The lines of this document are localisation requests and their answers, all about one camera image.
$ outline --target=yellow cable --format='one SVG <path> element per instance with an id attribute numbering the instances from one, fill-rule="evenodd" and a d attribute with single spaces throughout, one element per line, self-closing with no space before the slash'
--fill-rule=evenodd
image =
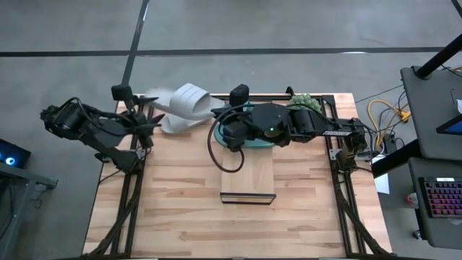
<path id="1" fill-rule="evenodd" d="M 385 127 L 384 129 L 384 132 L 387 132 L 388 128 L 390 128 L 391 126 L 391 122 L 393 122 L 393 119 L 395 119 L 395 117 L 399 114 L 400 115 L 400 120 L 404 121 L 406 119 L 409 118 L 409 116 L 411 115 L 411 112 L 405 112 L 405 111 L 402 111 L 403 108 L 407 107 L 409 104 L 407 103 L 406 105 L 403 105 L 403 107 L 401 108 L 401 112 L 399 112 L 399 110 L 396 110 L 396 113 L 393 115 L 393 117 L 390 119 L 390 121 L 388 122 L 388 125 L 387 127 Z M 375 143 L 375 146 L 376 147 L 379 147 L 381 144 L 382 144 L 382 139 L 383 138 L 377 138 L 377 142 Z"/>
<path id="2" fill-rule="evenodd" d="M 384 101 L 384 100 L 371 100 L 371 101 L 369 102 L 369 105 L 367 106 L 367 114 L 369 115 L 369 119 L 371 120 L 371 122 L 372 122 L 372 124 L 373 124 L 373 126 L 374 126 L 375 131 L 377 132 L 377 140 L 380 140 L 380 131 L 379 131 L 380 129 L 378 128 L 378 125 L 376 124 L 376 122 L 375 122 L 375 120 L 374 120 L 374 118 L 372 117 L 372 114 L 371 114 L 371 112 L 370 112 L 370 108 L 371 108 L 371 106 L 372 106 L 373 103 L 382 103 L 382 104 L 384 104 L 384 105 L 387 105 L 390 109 L 395 110 L 395 115 L 397 115 L 397 114 L 399 113 L 399 110 L 398 110 L 398 108 L 395 108 L 395 107 L 392 106 L 390 103 L 388 103 L 388 102 L 386 102 L 386 101 Z"/>

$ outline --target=keyboard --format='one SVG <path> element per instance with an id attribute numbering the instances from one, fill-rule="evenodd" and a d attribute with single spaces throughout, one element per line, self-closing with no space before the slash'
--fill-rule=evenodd
<path id="1" fill-rule="evenodd" d="M 462 218 L 462 178 L 420 179 L 430 217 Z"/>

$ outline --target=desk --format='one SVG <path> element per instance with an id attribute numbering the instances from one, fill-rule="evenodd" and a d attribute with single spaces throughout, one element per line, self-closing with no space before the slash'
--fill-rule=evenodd
<path id="1" fill-rule="evenodd" d="M 455 225 L 449 219 L 431 218 L 425 205 L 425 191 L 419 184 L 419 178 L 424 177 L 462 177 L 462 163 L 412 158 L 409 160 L 409 170 L 419 200 L 419 209 L 416 210 L 416 214 L 419 226 L 422 226 L 420 230 L 422 238 L 427 240 L 431 246 L 462 249 L 459 239 L 462 234 L 462 225 Z"/>
<path id="2" fill-rule="evenodd" d="M 339 118 L 357 117 L 352 94 L 334 97 Z M 324 138 L 270 151 L 277 195 L 271 205 L 223 204 L 219 197 L 222 173 L 206 148 L 210 125 L 176 136 L 155 129 L 154 147 L 144 171 L 132 257 L 345 255 Z M 130 139 L 126 137 L 119 149 L 127 149 Z M 217 157 L 229 156 L 215 141 L 212 146 Z M 113 165 L 105 165 L 101 178 L 114 171 Z M 123 176 L 116 175 L 98 188 L 84 253 L 98 245 L 115 221 L 122 183 Z M 361 221 L 379 244 L 391 251 L 372 175 L 357 171 L 352 183 Z M 352 225 L 349 232 L 353 239 Z M 122 230 L 121 250 L 124 233 Z"/>
<path id="3" fill-rule="evenodd" d="M 462 79 L 449 71 L 436 70 L 423 80 L 413 68 L 401 69 L 401 78 L 417 139 L 374 163 L 375 177 L 407 163 L 411 157 L 462 161 L 462 136 L 436 132 L 438 126 L 459 115 L 455 99 L 462 99 Z"/>

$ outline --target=black stand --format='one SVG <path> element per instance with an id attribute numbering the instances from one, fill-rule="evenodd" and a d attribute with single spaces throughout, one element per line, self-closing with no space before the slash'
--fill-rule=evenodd
<path id="1" fill-rule="evenodd" d="M 420 67 L 415 73 L 420 79 L 426 79 L 432 72 L 438 69 L 446 61 L 451 59 L 462 49 L 462 34 L 450 42 L 444 49 L 437 53 L 433 58 L 427 61 L 424 66 Z"/>
<path id="2" fill-rule="evenodd" d="M 36 185 L 41 184 L 47 189 L 54 189 L 56 188 L 58 181 L 31 173 L 27 170 L 8 166 L 4 163 L 0 163 L 0 177 L 5 178 L 5 181 L 8 182 L 7 185 L 9 187 L 5 186 L 2 191 L 5 196 L 7 189 L 16 190 L 14 192 L 15 198 L 12 221 L 9 226 L 6 227 L 7 230 L 5 235 L 0 240 L 0 260 L 7 260 L 12 259 L 12 250 L 19 234 L 19 229 L 21 228 L 24 216 L 27 214 L 27 203 L 32 199 L 32 193 L 35 190 Z"/>

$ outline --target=green toy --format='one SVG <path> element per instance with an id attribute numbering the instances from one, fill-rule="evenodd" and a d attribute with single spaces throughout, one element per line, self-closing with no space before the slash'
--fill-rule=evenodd
<path id="1" fill-rule="evenodd" d="M 296 110 L 308 109 L 303 105 L 297 105 L 297 104 L 307 105 L 308 107 L 310 107 L 314 111 L 322 113 L 321 104 L 319 104 L 319 102 L 316 99 L 311 98 L 311 96 L 309 94 L 295 95 L 289 101 L 289 105 L 294 105 L 293 107 L 290 107 L 290 108 L 293 108 L 293 109 L 296 109 Z"/>

